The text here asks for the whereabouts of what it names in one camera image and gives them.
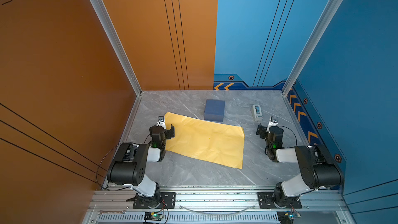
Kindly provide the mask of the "yellow orange wrapping paper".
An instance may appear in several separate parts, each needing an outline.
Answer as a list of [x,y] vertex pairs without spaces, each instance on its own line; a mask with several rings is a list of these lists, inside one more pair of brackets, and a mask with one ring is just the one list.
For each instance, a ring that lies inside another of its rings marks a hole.
[[175,137],[166,150],[182,156],[242,169],[245,134],[242,127],[165,114],[167,128],[174,126]]

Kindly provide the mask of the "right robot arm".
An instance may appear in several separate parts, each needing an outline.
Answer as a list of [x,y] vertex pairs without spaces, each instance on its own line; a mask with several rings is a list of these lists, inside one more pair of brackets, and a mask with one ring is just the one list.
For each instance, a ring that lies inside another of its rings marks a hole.
[[344,175],[324,145],[283,146],[284,131],[277,125],[258,125],[256,135],[266,142],[264,153],[275,163],[294,163],[300,173],[276,184],[273,192],[258,193],[261,208],[294,207],[300,196],[320,189],[342,185]]

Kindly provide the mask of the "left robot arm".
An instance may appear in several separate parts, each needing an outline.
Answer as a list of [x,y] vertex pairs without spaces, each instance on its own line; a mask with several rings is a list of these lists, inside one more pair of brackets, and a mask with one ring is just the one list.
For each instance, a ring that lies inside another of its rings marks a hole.
[[123,143],[107,171],[107,180],[119,186],[125,186],[136,192],[136,196],[127,199],[137,208],[158,208],[165,203],[160,186],[146,175],[148,162],[161,162],[166,153],[166,142],[175,137],[175,127],[169,129],[163,124],[149,129],[152,138],[148,144]]

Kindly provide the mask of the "white tape dispenser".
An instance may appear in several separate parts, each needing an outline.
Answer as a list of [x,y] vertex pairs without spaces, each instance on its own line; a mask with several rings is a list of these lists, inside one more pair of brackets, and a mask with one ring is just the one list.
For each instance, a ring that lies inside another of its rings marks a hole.
[[255,122],[261,122],[263,120],[262,110],[259,104],[252,105],[251,113]]

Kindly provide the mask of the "right green circuit board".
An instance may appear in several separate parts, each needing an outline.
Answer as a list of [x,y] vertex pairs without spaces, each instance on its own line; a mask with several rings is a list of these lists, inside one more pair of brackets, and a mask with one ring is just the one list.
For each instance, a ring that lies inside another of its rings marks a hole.
[[281,224],[293,224],[294,220],[291,218],[290,212],[277,212],[278,220]]

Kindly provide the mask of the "green circuit board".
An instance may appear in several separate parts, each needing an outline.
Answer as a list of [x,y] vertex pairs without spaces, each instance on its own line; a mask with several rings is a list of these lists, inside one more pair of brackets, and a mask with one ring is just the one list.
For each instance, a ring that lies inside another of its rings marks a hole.
[[165,215],[161,212],[145,212],[144,223],[158,224],[165,220]]
[[281,224],[293,224],[294,220],[291,218],[290,212],[277,212],[278,220]]

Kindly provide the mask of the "left green circuit board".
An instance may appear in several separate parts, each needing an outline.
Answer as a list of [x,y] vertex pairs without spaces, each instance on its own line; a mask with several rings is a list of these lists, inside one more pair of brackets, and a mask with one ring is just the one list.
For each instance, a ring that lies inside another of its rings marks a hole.
[[165,215],[161,212],[145,212],[144,223],[158,224],[165,220]]

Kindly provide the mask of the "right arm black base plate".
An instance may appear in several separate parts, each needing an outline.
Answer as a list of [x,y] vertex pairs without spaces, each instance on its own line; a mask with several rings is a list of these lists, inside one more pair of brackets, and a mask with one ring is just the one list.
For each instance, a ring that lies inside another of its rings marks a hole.
[[299,197],[286,197],[285,195],[277,195],[274,192],[258,192],[259,206],[261,209],[266,208],[302,208]]

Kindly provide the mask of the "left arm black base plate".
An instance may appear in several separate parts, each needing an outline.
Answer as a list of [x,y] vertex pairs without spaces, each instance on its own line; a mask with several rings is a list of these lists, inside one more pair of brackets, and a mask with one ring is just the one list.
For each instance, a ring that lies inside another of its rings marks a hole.
[[161,191],[153,197],[144,197],[136,194],[133,209],[174,209],[176,203],[176,192]]

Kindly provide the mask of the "clear tube on rail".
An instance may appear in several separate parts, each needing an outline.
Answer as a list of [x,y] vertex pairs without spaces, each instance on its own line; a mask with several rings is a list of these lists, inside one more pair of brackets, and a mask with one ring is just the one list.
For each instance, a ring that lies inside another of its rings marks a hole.
[[194,210],[194,209],[182,206],[182,205],[179,205],[179,208],[187,210],[187,211],[195,213],[195,214],[200,214],[200,215],[208,215],[208,216],[212,216],[212,215],[231,215],[231,216],[233,216],[233,215],[239,215],[241,213],[244,213],[244,212],[246,212],[246,211],[248,211],[250,209],[255,209],[256,206],[255,205],[249,206],[249,207],[246,207],[246,208],[244,208],[242,210],[239,210],[239,211],[226,211],[225,209],[223,211],[217,210],[217,209],[211,209],[210,211],[198,211],[198,210]]

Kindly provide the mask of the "aluminium front rail frame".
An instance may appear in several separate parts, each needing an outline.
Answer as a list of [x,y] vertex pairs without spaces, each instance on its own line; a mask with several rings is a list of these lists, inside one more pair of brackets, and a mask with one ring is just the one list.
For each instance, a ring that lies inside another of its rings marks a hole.
[[[294,224],[354,224],[340,192],[316,190],[300,197],[302,208],[261,209],[258,192],[272,192],[266,186],[177,186],[163,187],[161,191],[176,192],[174,209],[133,209],[127,199],[134,191],[97,191],[84,216],[84,224],[154,224],[144,223],[145,212],[161,212],[165,220],[159,224],[280,224],[277,212],[290,212]],[[198,210],[239,211],[255,205],[239,215],[200,215],[180,209],[179,205]]]

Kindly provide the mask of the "left aluminium corner post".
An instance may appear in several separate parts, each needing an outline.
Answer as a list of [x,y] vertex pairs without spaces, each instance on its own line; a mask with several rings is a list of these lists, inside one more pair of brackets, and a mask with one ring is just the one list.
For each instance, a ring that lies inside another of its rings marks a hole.
[[122,42],[117,34],[111,17],[106,9],[103,0],[90,0],[90,3],[111,43],[115,54],[137,96],[142,95],[142,89],[138,82],[138,79],[133,71],[131,62],[129,61]]

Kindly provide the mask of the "aluminium corner post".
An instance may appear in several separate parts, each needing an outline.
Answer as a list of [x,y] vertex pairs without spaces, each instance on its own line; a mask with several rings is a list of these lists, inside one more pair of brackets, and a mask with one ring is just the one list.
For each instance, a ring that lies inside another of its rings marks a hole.
[[122,42],[117,34],[111,17],[106,9],[103,0],[90,0],[90,3],[111,43],[115,54],[137,96],[142,95],[142,89],[138,82],[138,79],[133,71],[131,62],[129,61]]
[[343,0],[328,0],[320,18],[318,19],[307,43],[305,44],[302,52],[300,53],[283,89],[283,96],[287,96],[292,89],[295,81],[298,79],[301,71],[305,67],[307,61],[311,57],[313,51],[321,40],[325,30],[329,26],[331,20],[335,16]]

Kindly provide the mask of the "right aluminium corner post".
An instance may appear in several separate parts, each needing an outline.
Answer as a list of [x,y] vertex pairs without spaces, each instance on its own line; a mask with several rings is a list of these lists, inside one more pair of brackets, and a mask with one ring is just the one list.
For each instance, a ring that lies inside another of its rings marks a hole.
[[301,71],[305,67],[307,61],[311,57],[313,51],[321,40],[325,30],[329,26],[331,20],[335,16],[343,0],[328,0],[320,18],[318,19],[307,43],[305,44],[302,52],[300,53],[283,89],[283,96],[287,96],[292,89],[295,81],[298,79]]

